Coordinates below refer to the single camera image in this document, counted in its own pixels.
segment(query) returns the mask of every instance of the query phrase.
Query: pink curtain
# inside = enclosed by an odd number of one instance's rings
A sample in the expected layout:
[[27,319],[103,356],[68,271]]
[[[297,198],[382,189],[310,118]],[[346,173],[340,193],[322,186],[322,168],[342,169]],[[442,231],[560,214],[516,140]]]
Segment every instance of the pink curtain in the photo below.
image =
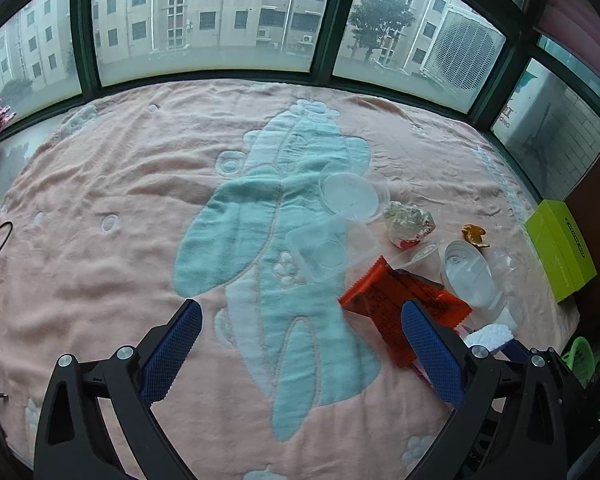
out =
[[538,29],[600,76],[600,17],[588,0],[549,0]]

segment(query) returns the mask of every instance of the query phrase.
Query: pink blanket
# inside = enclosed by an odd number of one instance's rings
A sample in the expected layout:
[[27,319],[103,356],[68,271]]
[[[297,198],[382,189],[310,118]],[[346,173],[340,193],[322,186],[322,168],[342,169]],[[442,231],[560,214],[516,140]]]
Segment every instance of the pink blanket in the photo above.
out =
[[[10,446],[32,460],[36,408],[60,355],[107,358],[192,295],[202,334],[152,410],[199,478],[403,479],[448,410],[393,366],[370,320],[340,309],[335,295],[359,270],[317,294],[286,256],[294,204],[317,207],[294,179],[337,153],[382,174],[392,200],[430,210],[441,246],[465,223],[483,226],[520,264],[510,281],[525,317],[518,338],[562,348],[577,312],[556,305],[520,227],[531,202],[471,127],[329,89],[149,86],[68,116],[5,196],[15,229],[0,256],[0,391],[10,396],[0,421]],[[263,198],[237,205],[252,191]],[[382,219],[370,227],[394,257]],[[123,464],[141,476],[104,410]]]

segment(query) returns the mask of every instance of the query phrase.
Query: green plastic chair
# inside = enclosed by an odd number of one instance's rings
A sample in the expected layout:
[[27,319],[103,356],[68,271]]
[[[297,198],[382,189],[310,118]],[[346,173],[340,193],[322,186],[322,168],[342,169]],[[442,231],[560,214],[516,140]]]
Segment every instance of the green plastic chair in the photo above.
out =
[[596,370],[596,359],[589,341],[583,337],[574,339],[571,349],[564,353],[562,360],[580,381],[582,387],[586,388]]

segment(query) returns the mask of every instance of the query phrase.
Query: yellow-green box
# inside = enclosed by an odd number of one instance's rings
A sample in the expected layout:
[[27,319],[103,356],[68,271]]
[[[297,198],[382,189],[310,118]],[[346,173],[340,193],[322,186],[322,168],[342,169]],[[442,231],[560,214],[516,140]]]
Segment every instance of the yellow-green box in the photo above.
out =
[[525,227],[556,301],[580,290],[597,274],[582,233],[564,202],[542,200]]

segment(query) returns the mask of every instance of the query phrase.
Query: air conditioner unit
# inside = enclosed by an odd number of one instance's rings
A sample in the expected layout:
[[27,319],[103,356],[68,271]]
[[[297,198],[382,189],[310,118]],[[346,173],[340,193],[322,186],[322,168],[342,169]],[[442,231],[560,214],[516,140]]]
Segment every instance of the air conditioner unit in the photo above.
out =
[[504,36],[478,14],[447,6],[432,38],[422,73],[443,88],[471,98],[491,71]]

